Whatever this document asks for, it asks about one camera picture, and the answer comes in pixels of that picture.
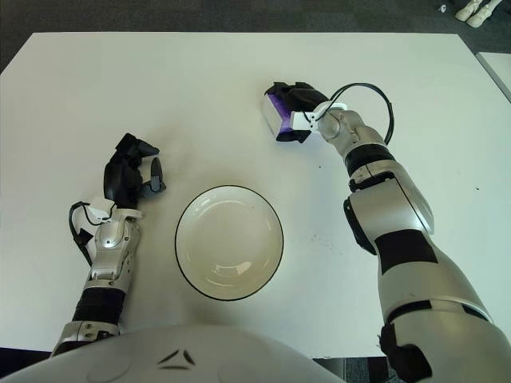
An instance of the black band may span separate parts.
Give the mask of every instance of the black band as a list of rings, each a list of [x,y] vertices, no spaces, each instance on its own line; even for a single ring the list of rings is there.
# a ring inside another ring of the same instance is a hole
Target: black band
[[[125,293],[118,289],[92,287],[81,293],[74,311],[74,321],[106,322],[117,325]]]
[[[433,248],[419,230],[392,231],[378,237],[375,242],[380,255],[382,275],[402,263],[438,263]]]
[[[364,233],[364,230],[360,226],[357,215],[353,211],[353,207],[351,206],[351,201],[349,198],[344,201],[343,207],[348,224],[351,227],[351,231],[353,231],[355,241],[357,241],[362,249],[369,251],[373,255],[376,255],[376,250],[374,249],[373,245],[371,245],[369,239],[366,237],[366,233]]]
[[[470,306],[467,306],[467,305],[462,305],[463,306],[463,310],[469,314],[469,315],[473,315],[474,317],[478,317],[480,319],[483,319],[485,321],[488,321],[488,319],[483,315],[481,314],[479,311],[473,309],[472,307]]]
[[[407,303],[405,305],[398,307],[397,309],[392,310],[392,312],[386,319],[386,324],[391,323],[393,320],[395,320],[397,317],[400,317],[401,315],[408,314],[413,311],[431,310],[431,307],[432,306],[430,301],[416,301]]]
[[[348,174],[351,176],[355,170],[371,162],[380,160],[393,160],[389,150],[379,144],[365,144],[349,152],[344,160]]]
[[[71,351],[72,349],[77,349],[79,347],[82,347],[84,345],[90,345],[92,342],[85,342],[85,341],[71,341],[71,342],[64,342],[57,346],[55,351],[53,352],[53,356],[57,356],[61,353],[66,353],[68,351]]]

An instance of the white connector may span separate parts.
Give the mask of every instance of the white connector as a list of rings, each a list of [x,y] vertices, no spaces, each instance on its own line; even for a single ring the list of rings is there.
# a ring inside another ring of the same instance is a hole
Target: white connector
[[[290,126],[293,130],[310,130],[313,133],[318,132],[318,117],[323,115],[327,109],[347,110],[346,104],[335,102],[331,105],[331,101],[324,101],[313,112],[291,112]]]
[[[96,218],[102,222],[108,222],[111,220],[110,212],[113,213],[113,205],[115,203],[111,199],[106,199],[103,197],[95,197],[89,206],[87,206],[87,210]]]

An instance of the table surface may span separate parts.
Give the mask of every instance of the table surface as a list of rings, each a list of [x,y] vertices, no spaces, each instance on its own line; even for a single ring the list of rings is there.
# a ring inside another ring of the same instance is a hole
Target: table surface
[[[479,52],[476,57],[511,102],[511,53]]]
[[[140,203],[124,331],[229,324],[309,357],[381,354],[378,263],[344,218],[346,169],[320,136],[275,142],[260,113],[273,81],[327,95],[354,81],[384,89],[390,150],[433,208],[436,244],[511,335],[511,106],[457,35],[35,34],[0,80],[0,346],[51,349],[71,319],[89,268],[68,209],[101,194],[131,132],[160,148],[168,190]],[[341,101],[384,134],[377,95],[350,89]],[[197,293],[174,254],[180,214],[222,184],[263,195],[284,232],[273,279],[236,302]]]

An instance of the bowl rim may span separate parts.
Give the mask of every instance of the bowl rim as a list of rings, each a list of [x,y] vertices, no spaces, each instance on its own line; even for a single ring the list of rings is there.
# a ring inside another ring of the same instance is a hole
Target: bowl rim
[[[271,273],[270,275],[270,278],[267,279],[267,281],[261,286],[259,287],[257,290],[254,290],[252,291],[250,294],[246,294],[244,295],[243,297],[239,297],[239,298],[229,298],[229,299],[226,299],[226,298],[217,298],[217,297],[213,297],[209,294],[206,294],[204,293],[202,290],[200,290],[197,286],[195,286],[186,276],[186,274],[184,273],[182,267],[181,267],[181,264],[179,262],[179,257],[177,256],[177,232],[179,231],[179,226],[180,226],[180,223],[181,223],[181,220],[183,219],[183,216],[184,216],[184,213],[188,210],[188,208],[190,207],[190,205],[196,200],[198,199],[201,195],[207,193],[207,192],[210,192],[211,190],[214,190],[214,189],[218,189],[218,188],[225,188],[225,187],[230,187],[230,188],[241,188],[241,189],[246,189],[246,190],[249,190],[250,192],[252,193],[255,193],[257,194],[259,197],[261,197],[264,202],[266,202],[268,204],[268,206],[273,210],[273,212],[275,213],[275,217],[277,217],[277,222],[279,223],[279,227],[280,227],[280,235],[282,237],[282,246],[280,248],[280,255],[279,255],[279,261],[277,263],[277,266],[276,268],[273,270],[273,273]],[[277,214],[277,212],[275,211],[275,209],[273,208],[273,206],[271,205],[271,203],[269,203],[267,201],[266,198],[264,198],[261,194],[259,194],[257,191],[255,190],[252,190],[250,188],[247,188],[245,186],[240,186],[240,185],[231,185],[231,184],[224,184],[224,185],[218,185],[218,186],[215,186],[213,188],[209,188],[208,190],[205,190],[203,192],[201,192],[200,194],[198,194],[195,198],[193,198],[189,203],[188,205],[186,205],[186,208],[183,210],[183,212],[181,213],[181,217],[179,218],[179,221],[177,221],[177,226],[176,226],[176,233],[174,234],[174,254],[176,256],[176,261],[177,261],[177,266],[179,267],[179,270],[181,272],[181,274],[183,275],[184,279],[186,279],[186,282],[188,282],[188,284],[193,287],[196,291],[198,291],[199,293],[201,293],[203,296],[205,297],[208,297],[208,298],[211,298],[211,299],[215,299],[216,301],[222,301],[222,302],[233,302],[233,301],[239,301],[240,299],[245,299],[247,297],[250,297],[251,295],[257,293],[259,290],[261,290],[263,287],[265,287],[268,282],[271,281],[271,279],[273,278],[273,276],[275,275],[275,273],[277,272],[277,270],[279,269],[279,266],[280,266],[280,262],[282,261],[282,255],[283,255],[283,252],[284,252],[284,232],[283,232],[283,228],[282,228],[282,223],[280,222],[280,218],[279,218],[279,215]]]

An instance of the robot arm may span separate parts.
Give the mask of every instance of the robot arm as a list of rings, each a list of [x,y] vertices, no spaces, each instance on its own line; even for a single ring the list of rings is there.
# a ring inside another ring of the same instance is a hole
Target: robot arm
[[[52,356],[119,334],[119,317],[140,238],[137,220],[142,218],[142,212],[137,210],[138,200],[165,189],[157,158],[152,161],[151,180],[146,183],[142,183],[138,166],[143,157],[158,152],[157,148],[126,134],[105,166],[105,199],[97,199],[90,205],[73,205],[72,211],[74,207],[87,205],[101,223],[94,236],[96,256],[90,260],[85,245],[92,236],[83,230],[78,235],[73,228],[72,211],[69,214],[73,238],[91,267],[73,319],[65,325]]]
[[[303,83],[275,83],[263,110],[277,140],[303,142],[307,130],[319,132],[343,158],[352,191],[344,202],[348,223],[357,243],[379,260],[380,345],[390,364],[408,382],[509,381],[506,336],[466,276],[435,246],[430,206],[390,154],[388,140],[344,104],[313,92],[319,93]],[[297,109],[304,95],[319,103]]]

